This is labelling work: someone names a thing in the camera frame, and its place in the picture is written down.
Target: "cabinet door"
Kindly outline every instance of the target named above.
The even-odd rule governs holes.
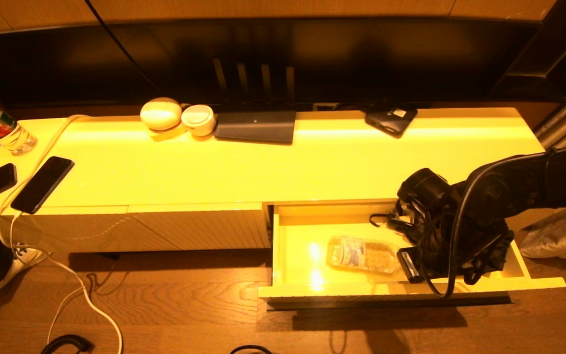
[[[260,206],[245,210],[134,213],[133,217],[179,249],[270,247]]]

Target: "white cup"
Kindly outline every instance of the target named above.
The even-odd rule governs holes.
[[[182,112],[180,119],[188,132],[199,137],[211,134],[215,128],[215,115],[211,107],[207,105],[187,107]]]

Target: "black cable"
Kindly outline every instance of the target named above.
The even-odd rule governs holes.
[[[458,205],[458,209],[455,213],[455,218],[453,220],[453,226],[452,226],[452,229],[451,229],[451,236],[449,238],[449,283],[447,284],[447,291],[444,294],[436,293],[437,290],[433,287],[433,285],[430,285],[430,287],[432,287],[432,291],[434,292],[434,294],[436,294],[440,298],[448,298],[449,296],[451,296],[451,294],[453,294],[453,288],[455,286],[455,276],[456,276],[456,273],[458,271],[458,264],[456,262],[456,258],[457,258],[457,254],[458,254],[458,233],[460,232],[460,226],[462,226],[462,218],[464,216],[464,209],[466,207],[466,204],[469,200],[470,195],[473,192],[474,186],[476,186],[476,184],[486,174],[488,174],[490,171],[498,168],[499,166],[503,166],[503,165],[509,164],[509,163],[517,163],[517,162],[521,162],[521,161],[530,161],[530,160],[533,160],[533,159],[539,159],[539,158],[544,157],[544,156],[548,156],[548,155],[552,155],[552,154],[562,154],[562,153],[566,153],[566,148],[562,148],[562,149],[552,148],[548,152],[539,152],[537,154],[509,157],[508,159],[503,159],[501,161],[497,161],[496,163],[489,164],[489,166],[486,166],[483,170],[481,170],[474,177],[473,180],[471,180],[469,183],[467,183],[467,187],[464,190],[464,195],[462,196],[462,200],[460,201],[460,204]]]
[[[135,59],[133,59],[130,54],[128,53],[128,50],[126,50],[124,48],[123,45],[121,45],[121,42],[119,42],[119,40],[117,39],[117,37],[115,36],[115,34],[113,34],[113,32],[108,28],[108,26],[106,25],[106,23],[104,23],[104,20],[102,20],[102,18],[99,16],[99,13],[97,13],[95,7],[93,7],[93,4],[90,3],[90,0],[85,0],[88,9],[91,10],[91,12],[95,15],[95,18],[97,18],[97,21],[99,22],[99,24],[102,25],[104,31],[106,31],[106,33],[108,33],[108,36],[110,36],[110,38],[113,39],[113,42],[115,42],[115,44],[117,45],[117,47],[119,47],[119,49],[121,49],[121,51],[123,52],[123,54],[130,60],[130,62],[132,63],[132,65],[135,66],[135,68],[137,68],[137,71],[139,72],[139,74],[141,74],[141,76],[143,76],[143,78],[148,81],[148,83],[155,89],[155,90],[159,90],[159,88],[152,82],[152,80],[150,80],[150,78],[148,77],[148,75],[145,74],[145,72],[143,71],[143,69],[139,66],[139,64],[137,64],[137,62],[135,62]]]
[[[487,253],[481,257],[480,264],[478,267],[476,267],[476,269],[474,269],[473,273],[470,273],[469,275],[464,275],[464,283],[467,285],[475,285],[481,278],[481,276],[483,276],[483,274],[486,271],[486,266],[488,265],[488,262],[490,260],[490,256],[492,255],[492,253],[495,251],[495,247],[497,247],[497,245],[501,242],[501,240],[505,237],[505,235],[501,235],[499,237],[497,237],[496,240],[494,240],[494,242],[492,244],[490,244],[489,249],[487,251]]]
[[[242,345],[241,347],[234,348],[230,354],[235,354],[245,349],[256,349],[264,352],[265,354],[272,354],[271,351],[267,350],[265,347],[261,347],[261,345]]]
[[[376,222],[374,222],[372,220],[372,218],[374,218],[374,217],[385,217],[387,219],[390,219],[391,217],[395,217],[395,215],[391,214],[391,213],[389,213],[389,214],[375,213],[375,214],[370,215],[370,217],[368,218],[368,222],[370,222],[370,224],[373,225],[374,227],[380,227],[381,225],[377,224]]]
[[[67,344],[78,348],[79,353],[88,352],[93,348],[93,344],[85,338],[76,336],[75,334],[66,334],[50,341],[50,343],[43,348],[41,354],[53,354],[53,352]]]
[[[431,278],[429,277],[429,274],[427,273],[427,266],[425,265],[425,259],[423,258],[424,256],[423,245],[425,244],[425,242],[427,242],[427,239],[432,236],[431,233],[427,232],[429,230],[430,223],[431,223],[431,215],[429,215],[429,211],[425,210],[425,213],[423,214],[423,237],[421,237],[421,239],[418,241],[418,263],[421,265],[421,274],[423,275],[423,278],[427,283],[427,286],[429,286],[429,289],[431,289],[431,292],[433,292],[434,295],[440,298],[447,298],[451,295],[448,291],[449,287],[447,287],[447,292],[444,295],[440,291],[438,291],[438,289],[436,289],[434,284],[431,282]],[[436,230],[433,227],[431,231],[432,233],[436,232]],[[451,254],[449,254],[449,264],[451,264],[451,262],[453,262],[453,259],[451,258]]]

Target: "drawer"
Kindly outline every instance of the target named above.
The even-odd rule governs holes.
[[[65,252],[269,248],[268,217],[262,203],[43,207],[16,221],[14,240]]]
[[[326,264],[332,236],[346,234],[410,247],[404,236],[368,223],[372,213],[385,213],[393,204],[330,204],[275,206],[272,284],[259,288],[259,297],[274,302],[334,302],[434,298],[427,284],[409,284],[402,269],[391,275],[335,269]],[[447,280],[434,279],[439,291]],[[495,292],[566,286],[563,278],[532,279],[513,241],[503,271],[481,277],[475,285],[456,281],[454,296],[482,297]]]

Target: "shoe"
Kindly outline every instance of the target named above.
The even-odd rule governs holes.
[[[33,248],[13,248],[14,258],[6,276],[0,281],[0,290],[23,270],[43,262],[47,257]]]

